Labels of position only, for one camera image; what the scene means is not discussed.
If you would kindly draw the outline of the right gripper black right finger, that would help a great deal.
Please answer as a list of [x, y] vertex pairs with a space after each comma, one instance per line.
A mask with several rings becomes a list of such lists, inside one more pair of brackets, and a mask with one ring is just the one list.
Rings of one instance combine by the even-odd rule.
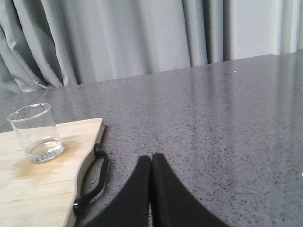
[[155, 227], [226, 227], [185, 188], [162, 153], [152, 156], [151, 211]]

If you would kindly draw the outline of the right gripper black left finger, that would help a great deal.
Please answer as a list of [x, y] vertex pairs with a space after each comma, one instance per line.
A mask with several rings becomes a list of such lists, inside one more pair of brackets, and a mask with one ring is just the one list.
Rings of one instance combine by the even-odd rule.
[[87, 227], [147, 227], [151, 159], [140, 156], [117, 196]]

